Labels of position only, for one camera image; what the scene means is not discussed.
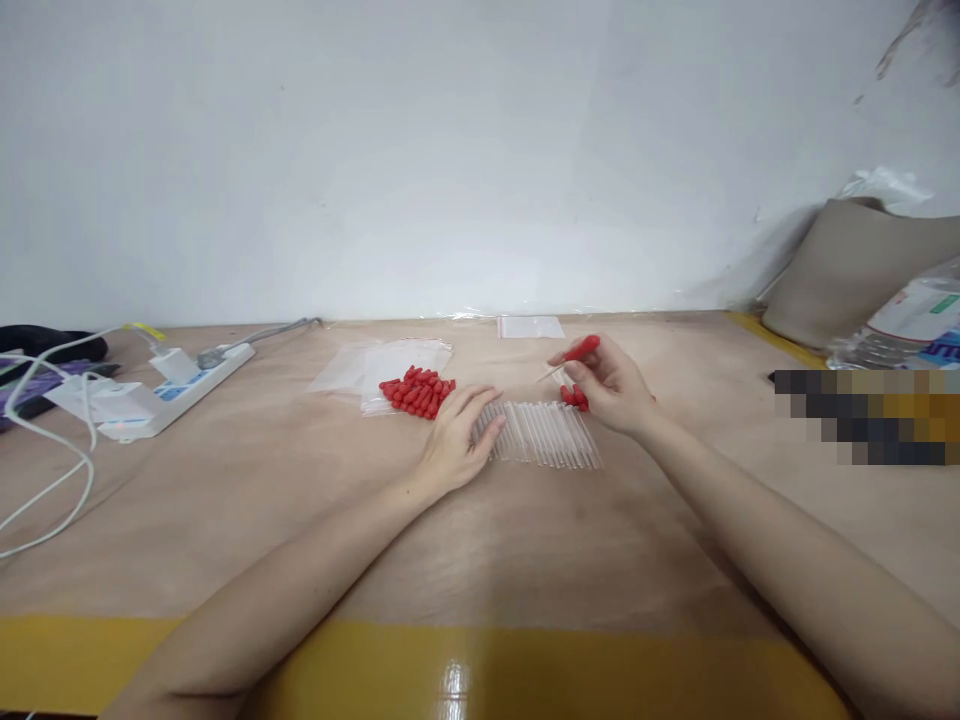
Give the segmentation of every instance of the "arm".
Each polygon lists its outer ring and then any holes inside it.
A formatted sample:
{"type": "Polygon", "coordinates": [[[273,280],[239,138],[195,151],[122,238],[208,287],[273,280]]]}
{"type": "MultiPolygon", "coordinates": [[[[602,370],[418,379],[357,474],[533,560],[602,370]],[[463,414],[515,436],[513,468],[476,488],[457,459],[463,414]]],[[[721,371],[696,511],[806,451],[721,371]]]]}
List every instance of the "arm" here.
{"type": "Polygon", "coordinates": [[[595,354],[566,370],[598,419],[650,453],[862,709],[894,717],[960,715],[956,628],[841,536],[670,420],[610,338],[602,336],[595,354]]]}
{"type": "Polygon", "coordinates": [[[102,717],[234,717],[246,693],[407,525],[480,472],[503,421],[491,423],[476,447],[470,429],[499,394],[487,386],[452,393],[413,470],[324,518],[228,583],[171,633],[102,717]]]}

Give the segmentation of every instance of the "yellow table edge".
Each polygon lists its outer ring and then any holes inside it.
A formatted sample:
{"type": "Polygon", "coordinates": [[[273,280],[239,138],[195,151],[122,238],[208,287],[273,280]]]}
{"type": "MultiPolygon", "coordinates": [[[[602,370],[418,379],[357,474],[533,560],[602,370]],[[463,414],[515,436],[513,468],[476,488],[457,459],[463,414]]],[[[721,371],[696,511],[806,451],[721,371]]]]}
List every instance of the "yellow table edge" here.
{"type": "Polygon", "coordinates": [[[765,328],[760,322],[760,318],[756,315],[743,312],[727,312],[726,315],[740,327],[749,330],[760,339],[765,340],[770,345],[773,345],[775,348],[783,350],[785,353],[796,358],[807,367],[814,370],[827,369],[827,364],[824,362],[822,357],[813,354],[806,348],[802,348],[790,340],[787,340],[785,337],[777,335],[771,330],[767,330],[767,328],[765,328]]]}
{"type": "MultiPolygon", "coordinates": [[[[0,618],[0,706],[97,714],[176,619],[0,618]]],[[[786,641],[321,625],[245,717],[849,717],[786,641]]]]}

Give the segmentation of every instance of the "white wall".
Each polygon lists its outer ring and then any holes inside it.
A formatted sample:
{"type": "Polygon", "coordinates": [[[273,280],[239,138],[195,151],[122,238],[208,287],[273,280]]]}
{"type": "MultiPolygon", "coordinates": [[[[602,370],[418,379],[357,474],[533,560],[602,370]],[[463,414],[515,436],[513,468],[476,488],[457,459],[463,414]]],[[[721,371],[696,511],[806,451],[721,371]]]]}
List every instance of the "white wall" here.
{"type": "Polygon", "coordinates": [[[914,6],[0,0],[0,322],[724,305],[855,169],[960,213],[914,6]]]}

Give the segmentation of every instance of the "left hand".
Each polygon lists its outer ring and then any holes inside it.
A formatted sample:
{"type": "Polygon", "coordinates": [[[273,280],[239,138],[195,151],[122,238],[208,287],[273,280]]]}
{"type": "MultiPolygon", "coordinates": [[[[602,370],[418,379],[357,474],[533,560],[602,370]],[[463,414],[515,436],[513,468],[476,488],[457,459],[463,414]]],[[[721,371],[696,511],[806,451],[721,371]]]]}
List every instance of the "left hand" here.
{"type": "Polygon", "coordinates": [[[502,393],[491,385],[470,385],[450,393],[440,406],[415,473],[443,493],[473,480],[486,464],[507,420],[502,415],[494,419],[476,445],[470,441],[470,430],[483,408],[502,393]]]}

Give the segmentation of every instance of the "table surface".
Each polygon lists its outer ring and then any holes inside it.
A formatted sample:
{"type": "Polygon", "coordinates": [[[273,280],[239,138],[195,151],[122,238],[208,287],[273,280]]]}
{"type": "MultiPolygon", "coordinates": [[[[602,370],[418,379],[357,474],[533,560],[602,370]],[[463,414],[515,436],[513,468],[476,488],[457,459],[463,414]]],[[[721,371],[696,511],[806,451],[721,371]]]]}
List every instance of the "table surface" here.
{"type": "MultiPolygon", "coordinates": [[[[808,440],[805,421],[775,409],[765,376],[799,363],[721,313],[562,321],[571,338],[609,333],[679,420],[960,624],[955,468],[838,462],[842,447],[808,440]]],[[[251,330],[168,334],[171,345],[196,353],[251,330]]],[[[48,700],[47,709],[101,709],[175,618],[307,524],[412,464],[427,421],[362,418],[356,398],[304,392],[344,343],[403,337],[452,342],[443,376],[458,384],[494,383],[514,400],[558,395],[556,385],[530,380],[566,341],[498,340],[493,319],[335,324],[258,344],[249,363],[157,438],[130,445],[101,439],[94,492],[79,519],[56,539],[0,563],[0,640],[6,638],[0,647],[17,648],[16,657],[0,651],[0,670],[15,670],[8,677],[17,678],[0,680],[0,706],[48,700]],[[27,652],[41,637],[60,644],[27,652]],[[86,672],[75,667],[81,643],[102,650],[85,656],[86,672]],[[58,655],[71,649],[72,659],[58,655]],[[126,663],[104,674],[108,651],[114,666],[118,658],[126,663]],[[88,680],[55,692],[51,678],[58,675],[49,668],[57,662],[88,680]],[[44,667],[44,677],[36,677],[44,667]],[[96,672],[99,680],[90,681],[96,672]]],[[[111,359],[123,364],[119,379],[155,381],[149,352],[135,337],[109,340],[111,359]]],[[[83,441],[82,425],[59,411],[39,424],[83,441]]],[[[494,700],[509,697],[509,707],[539,712],[541,695],[562,678],[572,700],[556,704],[568,711],[649,710],[631,705],[638,682],[681,716],[698,716],[704,698],[740,716],[774,707],[842,714],[830,687],[784,639],[652,460],[592,418],[587,424],[604,470],[491,463],[391,545],[337,606],[334,622],[312,636],[252,706],[267,703],[265,716],[277,707],[284,716],[308,717],[360,706],[365,716],[389,716],[397,706],[371,699],[377,691],[408,709],[441,701],[499,707],[494,700]],[[521,663],[523,657],[531,661],[521,663]],[[547,670],[540,667],[545,659],[547,670]],[[620,663],[643,668],[646,681],[625,678],[620,663]],[[670,671],[687,665],[679,675],[670,671]],[[731,678],[747,665],[764,668],[765,691],[748,692],[731,678]],[[712,678],[698,686],[697,701],[687,691],[694,667],[709,668],[697,671],[700,681],[712,678]],[[291,683],[309,676],[308,684],[316,684],[318,668],[330,684],[327,697],[290,705],[291,683]],[[460,690],[448,687],[453,676],[460,690]]],[[[6,478],[0,516],[75,462],[19,429],[0,436],[0,457],[6,478]]],[[[65,484],[0,540],[19,544],[54,526],[81,486],[79,478],[65,484]]],[[[558,693],[559,686],[551,697],[558,693]]]]}

